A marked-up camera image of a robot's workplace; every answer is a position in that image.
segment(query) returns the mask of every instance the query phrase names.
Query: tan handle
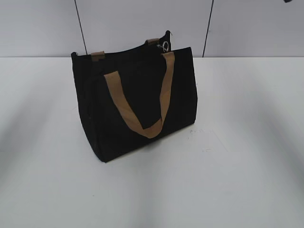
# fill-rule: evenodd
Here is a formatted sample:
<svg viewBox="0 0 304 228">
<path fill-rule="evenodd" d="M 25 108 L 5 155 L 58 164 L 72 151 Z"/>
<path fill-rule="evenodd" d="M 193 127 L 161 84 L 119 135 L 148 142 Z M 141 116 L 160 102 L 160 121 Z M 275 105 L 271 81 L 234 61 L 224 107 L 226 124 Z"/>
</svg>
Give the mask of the tan handle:
<svg viewBox="0 0 304 228">
<path fill-rule="evenodd" d="M 174 52 L 168 52 L 162 55 L 166 60 L 167 69 L 162 81 L 160 94 L 161 117 L 155 124 L 146 129 L 143 129 L 141 123 L 139 122 L 138 118 L 136 117 L 135 113 L 133 112 L 124 96 L 123 87 L 118 71 L 104 75 L 110 91 L 110 95 L 124 122 L 132 131 L 137 132 L 138 134 L 149 139 L 154 138 L 162 131 L 162 126 L 170 105 L 175 57 Z"/>
</svg>

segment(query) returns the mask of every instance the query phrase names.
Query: canvas bag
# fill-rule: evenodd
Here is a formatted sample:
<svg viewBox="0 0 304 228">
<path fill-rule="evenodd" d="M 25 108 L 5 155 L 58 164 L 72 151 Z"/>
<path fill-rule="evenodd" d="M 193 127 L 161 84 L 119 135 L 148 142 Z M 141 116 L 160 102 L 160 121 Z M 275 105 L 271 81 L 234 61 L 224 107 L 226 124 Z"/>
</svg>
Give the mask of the canvas bag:
<svg viewBox="0 0 304 228">
<path fill-rule="evenodd" d="M 117 53 L 71 54 L 80 120 L 103 162 L 193 124 L 191 48 L 171 51 L 170 32 Z"/>
</svg>

